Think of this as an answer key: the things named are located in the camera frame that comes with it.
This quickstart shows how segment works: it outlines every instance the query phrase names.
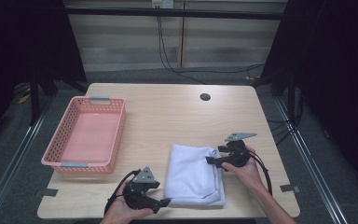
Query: basket handle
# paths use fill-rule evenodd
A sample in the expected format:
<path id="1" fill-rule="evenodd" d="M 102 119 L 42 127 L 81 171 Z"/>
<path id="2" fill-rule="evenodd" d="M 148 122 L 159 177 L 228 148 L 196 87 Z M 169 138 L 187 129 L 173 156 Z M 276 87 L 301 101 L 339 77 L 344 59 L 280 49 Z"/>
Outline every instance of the basket handle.
<path id="1" fill-rule="evenodd" d="M 110 101 L 109 96 L 91 96 L 89 99 L 93 101 Z"/>
<path id="2" fill-rule="evenodd" d="M 89 168 L 89 164 L 85 162 L 63 162 L 61 167 L 66 168 Z"/>

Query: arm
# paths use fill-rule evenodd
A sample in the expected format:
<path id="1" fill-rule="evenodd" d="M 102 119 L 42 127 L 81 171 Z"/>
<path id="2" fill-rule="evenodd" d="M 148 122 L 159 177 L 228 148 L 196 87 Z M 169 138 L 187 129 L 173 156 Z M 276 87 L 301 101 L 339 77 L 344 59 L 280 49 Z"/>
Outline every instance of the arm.
<path id="1" fill-rule="evenodd" d="M 251 147 L 247 148 L 248 150 L 255 152 Z M 264 187 L 253 158 L 242 167 L 235 167 L 227 162 L 224 162 L 222 166 L 234 173 L 240 182 L 254 194 L 271 223 L 296 223 L 275 201 L 275 199 L 272 198 L 266 187 Z"/>
<path id="2" fill-rule="evenodd" d="M 123 189 L 126 187 L 129 181 L 121 186 L 117 195 L 123 193 Z M 103 217 L 101 224 L 127 224 L 133 219 L 146 217 L 153 214 L 153 210 L 149 208 L 134 210 L 127 206 L 126 201 L 122 196 L 119 196 L 110 206 L 106 215 Z"/>

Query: gray floor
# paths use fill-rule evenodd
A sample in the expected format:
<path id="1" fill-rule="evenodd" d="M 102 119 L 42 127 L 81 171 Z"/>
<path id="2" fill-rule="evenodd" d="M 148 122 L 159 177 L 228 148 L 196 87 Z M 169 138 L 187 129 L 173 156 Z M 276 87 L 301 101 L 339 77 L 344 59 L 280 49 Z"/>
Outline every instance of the gray floor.
<path id="1" fill-rule="evenodd" d="M 216 68 L 227 71 L 239 68 Z M 246 73 L 216 74 L 206 72 L 187 73 L 206 84 L 216 85 L 246 85 Z M 165 69 L 133 70 L 117 72 L 88 73 L 89 83 L 92 82 L 120 82 L 120 83 L 182 83 L 200 84 L 194 79 L 178 76 Z M 58 122 L 72 96 L 83 93 L 73 90 L 65 84 L 58 83 L 60 90 L 52 99 L 52 105 L 46 113 L 43 124 L 29 148 L 20 170 L 15 174 L 5 199 L 0 204 L 0 223 L 74 223 L 73 220 L 42 220 L 36 211 L 40 198 L 34 194 L 47 186 L 52 170 L 41 165 L 40 159 L 53 135 Z M 269 86 L 256 89 L 260 103 L 267 119 L 282 120 L 276 99 L 269 92 Z M 17 104 L 20 95 L 15 96 L 10 109 L 0 123 L 0 178 L 4 174 L 10 160 L 18 149 L 23 136 L 28 131 L 31 117 L 30 102 Z M 48 102 L 43 98 L 42 104 Z M 286 134 L 286 126 L 271 122 L 270 129 L 279 141 Z M 337 198 L 339 207 L 348 223 L 358 223 L 358 174 L 349 166 L 339 153 L 334 141 L 324 136 L 324 127 L 312 114 L 305 104 L 304 113 L 299 125 L 299 131 L 309 147 L 312 158 L 316 161 L 324 179 Z M 335 223 L 326 209 L 320 191 L 312 179 L 297 146 L 289 135 L 278 145 L 283 164 L 290 182 L 300 188 L 296 194 L 301 214 L 296 218 L 300 223 Z M 230 223 L 242 223 L 242 220 Z M 264 218 L 257 223 L 268 223 Z"/>

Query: electrical cable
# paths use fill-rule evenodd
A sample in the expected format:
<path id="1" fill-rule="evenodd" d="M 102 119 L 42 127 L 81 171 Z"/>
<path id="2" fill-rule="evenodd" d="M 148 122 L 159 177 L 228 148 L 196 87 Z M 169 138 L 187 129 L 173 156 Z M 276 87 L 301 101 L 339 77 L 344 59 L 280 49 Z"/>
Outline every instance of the electrical cable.
<path id="1" fill-rule="evenodd" d="M 123 196 L 123 195 L 116 195 L 118 190 L 120 189 L 120 187 L 124 184 L 124 182 L 127 180 L 127 178 L 130 175 L 138 175 L 141 172 L 141 170 L 137 170 L 137 171 L 131 171 L 129 172 L 126 176 L 124 176 L 124 178 L 120 181 L 120 183 L 117 185 L 117 188 L 115 189 L 115 191 L 113 192 L 112 196 L 107 200 L 107 204 L 105 206 L 103 215 L 105 215 L 107 213 L 107 211 L 109 210 L 109 207 L 112 205 L 112 203 L 115 201 L 115 199 L 119 196 Z"/>
<path id="2" fill-rule="evenodd" d="M 286 120 L 273 120 L 273 119 L 267 119 L 267 122 L 270 123 L 285 123 L 285 122 L 289 122 L 290 120 L 286 119 Z"/>
<path id="3" fill-rule="evenodd" d="M 192 80 L 195 80 L 201 84 L 204 84 L 206 85 L 205 82 L 199 80 L 199 79 L 196 79 L 194 77 L 188 77 L 188 76 L 185 76 L 185 75 L 182 75 L 178 72 L 176 72 L 172 67 L 171 67 L 171 64 L 170 64 L 170 61 L 168 60 L 168 56 L 167 56 L 167 52 L 165 50 L 165 44 L 164 44 L 164 38 L 163 38 L 163 34 L 162 34 L 162 25 L 161 25 L 161 17 L 157 17 L 157 20 L 158 20 L 158 50 L 159 50 L 159 58 L 161 59 L 161 63 L 162 65 L 165 67 L 165 69 L 167 69 L 168 71 L 170 72 L 173 72 L 175 73 L 176 75 L 180 76 L 180 77 L 187 77 L 187 78 L 190 78 Z M 164 55 L 165 55 L 165 60 L 167 61 L 167 65 L 169 67 L 167 67 L 167 65 L 165 64 L 165 62 L 163 61 L 162 59 L 162 53 L 161 53 L 161 44 L 162 44 L 162 48 L 163 48 L 163 52 L 164 52 Z"/>
<path id="4" fill-rule="evenodd" d="M 299 100 L 298 100 L 296 117 L 295 117 L 295 120 L 293 120 L 293 126 L 292 126 L 291 130 L 284 137 L 282 137 L 278 142 L 276 142 L 276 144 L 275 144 L 276 146 L 279 145 L 289 134 L 291 134 L 295 130 L 297 130 L 297 127 L 301 121 L 301 116 L 303 113 L 303 104 L 304 104 L 304 95 L 301 92 Z"/>
<path id="5" fill-rule="evenodd" d="M 264 176 L 266 177 L 266 181 L 267 181 L 267 187 L 268 187 L 268 192 L 269 194 L 272 196 L 272 184 L 271 184 L 271 179 L 269 177 L 269 170 L 266 168 L 266 166 L 264 165 L 264 162 L 261 160 L 261 158 L 255 154 L 253 151 L 248 151 L 249 156 L 252 157 L 261 167 L 261 169 L 263 170 Z"/>
<path id="6" fill-rule="evenodd" d="M 283 131 L 281 131 L 280 133 L 275 133 L 275 134 L 273 134 L 272 136 L 273 137 L 277 137 L 277 136 L 279 136 L 279 135 L 281 135 L 281 134 L 283 134 L 283 133 L 286 133 L 287 132 L 287 129 L 284 129 Z"/>
<path id="7" fill-rule="evenodd" d="M 183 73 L 218 73 L 218 74 L 236 74 L 236 73 L 247 73 L 247 77 L 248 77 L 248 82 L 246 85 L 249 85 L 250 83 L 250 73 L 249 71 L 256 69 L 257 67 L 260 66 L 264 66 L 264 63 L 260 63 L 260 64 L 252 64 L 250 66 L 248 66 L 246 69 L 241 69 L 241 70 L 236 70 L 236 71 L 213 71 L 213 70 L 187 70 L 187 71 L 177 71 L 175 69 L 173 69 L 173 67 L 171 66 L 169 60 L 168 60 L 168 56 L 167 56 L 167 52 L 165 49 L 165 43 L 164 43 L 164 37 L 163 37 L 163 33 L 162 33 L 162 23 L 161 23 L 161 17 L 158 17 L 158 51 L 159 51 L 159 58 L 161 60 L 162 65 L 164 66 L 165 69 L 167 69 L 170 72 L 175 73 L 178 76 L 181 77 L 187 77 L 190 79 L 193 79 L 199 83 L 202 84 L 206 84 L 203 81 L 193 78 L 193 77 L 188 77 L 188 76 L 184 76 L 182 75 Z M 167 62 L 167 64 L 165 64 L 162 54 L 164 54 L 165 57 L 165 61 Z"/>
<path id="8" fill-rule="evenodd" d="M 273 131 L 275 131 L 275 130 L 281 128 L 284 124 L 285 124 L 285 123 L 281 123 L 280 125 L 278 125 L 278 126 L 272 128 L 272 129 L 270 129 L 270 131 L 273 132 Z"/>

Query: metal rail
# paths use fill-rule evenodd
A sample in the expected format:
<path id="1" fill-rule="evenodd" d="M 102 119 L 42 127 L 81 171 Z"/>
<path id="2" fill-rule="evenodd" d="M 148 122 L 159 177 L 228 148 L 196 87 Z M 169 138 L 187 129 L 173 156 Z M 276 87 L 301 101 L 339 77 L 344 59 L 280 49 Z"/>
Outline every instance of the metal rail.
<path id="1" fill-rule="evenodd" d="M 244 20 L 279 21 L 288 16 L 281 12 L 216 11 L 195 9 L 143 8 L 143 7 L 21 7 L 19 12 L 27 13 L 63 13 L 74 15 L 107 16 L 158 16 L 192 17 Z"/>
<path id="2" fill-rule="evenodd" d="M 33 126 L 30 126 L 28 128 L 28 131 L 22 139 L 22 142 L 18 147 L 16 154 L 14 155 L 13 159 L 11 160 L 9 166 L 7 167 L 5 173 L 0 180 L 0 206 L 4 201 L 8 191 L 10 190 L 10 187 L 16 177 L 17 172 L 20 170 L 22 162 L 24 161 L 32 145 L 34 138 L 36 137 L 40 127 L 42 126 L 43 120 L 46 116 L 48 109 L 51 106 L 52 101 L 53 97 L 49 97 L 48 102 L 44 110 L 42 111 L 39 119 L 34 123 Z"/>
<path id="3" fill-rule="evenodd" d="M 276 104 L 281 112 L 283 119 L 289 120 L 288 111 L 283 100 L 282 99 L 276 100 Z M 291 133 L 292 138 L 296 143 L 298 151 L 302 159 L 304 160 L 305 165 L 307 166 L 307 169 L 310 172 L 310 176 L 312 177 L 313 182 L 316 185 L 316 188 L 319 190 L 319 193 L 321 194 L 324 204 L 328 212 L 330 213 L 330 216 L 333 219 L 334 223 L 348 224 L 348 221 L 345 218 L 344 213 L 342 212 L 342 209 L 339 206 L 336 197 L 334 196 L 333 192 L 325 182 L 324 177 L 321 171 L 319 170 L 318 166 L 316 165 L 315 160 L 312 158 L 312 155 L 310 154 L 310 150 L 305 144 L 304 139 L 302 138 L 300 132 L 298 131 L 298 129 L 294 128 L 291 122 L 287 122 L 286 125 L 289 131 L 292 131 Z"/>

